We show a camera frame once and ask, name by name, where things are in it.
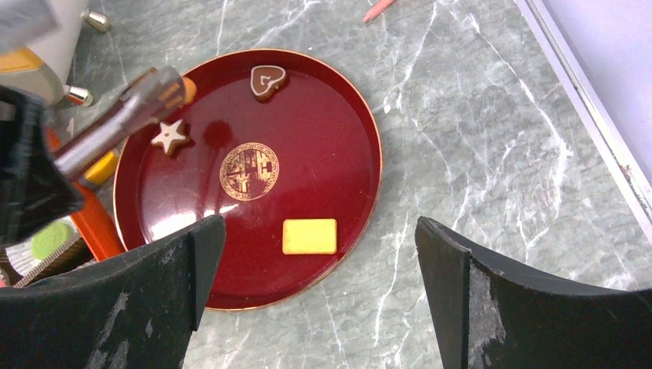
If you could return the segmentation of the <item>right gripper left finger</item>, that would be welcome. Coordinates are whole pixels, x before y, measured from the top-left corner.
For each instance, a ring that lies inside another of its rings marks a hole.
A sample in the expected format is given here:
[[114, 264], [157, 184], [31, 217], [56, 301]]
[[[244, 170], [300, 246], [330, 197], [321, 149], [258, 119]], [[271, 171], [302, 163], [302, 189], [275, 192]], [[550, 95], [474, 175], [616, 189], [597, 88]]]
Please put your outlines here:
[[225, 246], [203, 218], [96, 264], [1, 290], [3, 368], [180, 368]]

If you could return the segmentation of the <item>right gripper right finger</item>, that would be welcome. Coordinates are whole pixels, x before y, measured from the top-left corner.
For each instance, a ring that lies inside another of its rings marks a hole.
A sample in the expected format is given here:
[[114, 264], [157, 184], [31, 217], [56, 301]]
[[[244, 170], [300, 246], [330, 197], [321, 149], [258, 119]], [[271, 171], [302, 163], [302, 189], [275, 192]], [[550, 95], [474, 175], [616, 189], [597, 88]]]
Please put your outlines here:
[[651, 292], [538, 270], [431, 218], [415, 229], [446, 368], [649, 368]]

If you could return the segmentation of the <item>orange swirl cookie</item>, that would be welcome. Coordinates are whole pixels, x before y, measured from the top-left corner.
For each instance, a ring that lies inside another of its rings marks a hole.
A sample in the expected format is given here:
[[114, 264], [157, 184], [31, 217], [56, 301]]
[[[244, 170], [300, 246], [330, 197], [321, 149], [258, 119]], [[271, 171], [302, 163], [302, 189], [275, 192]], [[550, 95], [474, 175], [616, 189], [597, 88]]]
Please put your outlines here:
[[183, 86], [184, 86], [184, 98], [183, 98], [183, 105], [188, 105], [193, 102], [195, 99], [195, 96], [197, 94], [197, 87], [196, 84], [188, 77], [183, 77], [182, 78]]

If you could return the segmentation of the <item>dark red round plate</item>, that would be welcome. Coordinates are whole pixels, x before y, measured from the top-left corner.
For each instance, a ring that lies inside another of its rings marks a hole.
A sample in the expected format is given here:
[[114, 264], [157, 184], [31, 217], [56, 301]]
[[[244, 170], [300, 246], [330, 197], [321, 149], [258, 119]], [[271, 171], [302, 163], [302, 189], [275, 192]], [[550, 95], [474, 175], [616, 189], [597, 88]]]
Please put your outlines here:
[[[287, 80], [266, 101], [250, 89], [257, 65]], [[263, 308], [328, 276], [355, 248], [380, 192], [381, 139], [360, 92], [336, 69], [298, 52], [252, 49], [188, 72], [198, 93], [183, 119], [189, 144], [168, 157], [150, 145], [159, 124], [134, 133], [115, 174], [115, 222], [126, 250], [212, 215], [226, 239], [207, 307]], [[288, 219], [333, 218], [335, 254], [286, 255]]]

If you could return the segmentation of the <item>green round cookie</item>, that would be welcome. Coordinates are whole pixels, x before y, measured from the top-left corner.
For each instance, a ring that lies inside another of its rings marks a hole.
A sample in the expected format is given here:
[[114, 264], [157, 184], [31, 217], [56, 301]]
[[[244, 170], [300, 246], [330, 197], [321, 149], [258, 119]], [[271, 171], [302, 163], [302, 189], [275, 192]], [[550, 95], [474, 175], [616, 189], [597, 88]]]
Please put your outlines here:
[[45, 260], [57, 248], [64, 244], [73, 234], [71, 225], [63, 221], [54, 221], [32, 237], [32, 256], [39, 261]]

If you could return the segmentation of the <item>orange cookie box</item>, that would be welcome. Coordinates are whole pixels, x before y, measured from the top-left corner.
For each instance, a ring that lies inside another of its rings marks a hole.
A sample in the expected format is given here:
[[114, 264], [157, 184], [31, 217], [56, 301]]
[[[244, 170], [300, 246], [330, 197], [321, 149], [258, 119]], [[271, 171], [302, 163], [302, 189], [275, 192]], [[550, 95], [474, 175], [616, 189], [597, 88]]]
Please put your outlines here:
[[56, 221], [71, 225], [73, 236], [24, 277], [12, 269], [1, 250], [1, 286], [23, 288], [43, 278], [82, 268], [124, 251], [111, 216], [95, 191], [77, 183], [85, 203], [83, 209]]

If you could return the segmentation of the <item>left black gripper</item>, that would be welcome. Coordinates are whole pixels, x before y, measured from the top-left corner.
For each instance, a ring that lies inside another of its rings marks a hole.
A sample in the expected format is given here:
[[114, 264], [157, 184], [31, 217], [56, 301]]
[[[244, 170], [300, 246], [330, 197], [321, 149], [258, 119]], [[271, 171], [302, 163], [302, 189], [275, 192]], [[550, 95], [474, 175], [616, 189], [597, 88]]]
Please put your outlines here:
[[51, 112], [27, 92], [1, 87], [1, 243], [25, 241], [80, 211], [85, 199], [55, 166], [45, 124]]

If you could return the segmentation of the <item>yellow rectangular biscuit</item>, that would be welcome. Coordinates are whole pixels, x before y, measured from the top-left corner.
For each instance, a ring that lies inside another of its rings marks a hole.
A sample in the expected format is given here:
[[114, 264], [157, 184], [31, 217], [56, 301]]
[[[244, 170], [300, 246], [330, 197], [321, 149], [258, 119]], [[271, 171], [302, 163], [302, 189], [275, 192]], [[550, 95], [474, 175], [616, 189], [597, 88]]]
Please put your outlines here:
[[285, 220], [283, 254], [335, 254], [338, 249], [337, 225], [333, 218]]

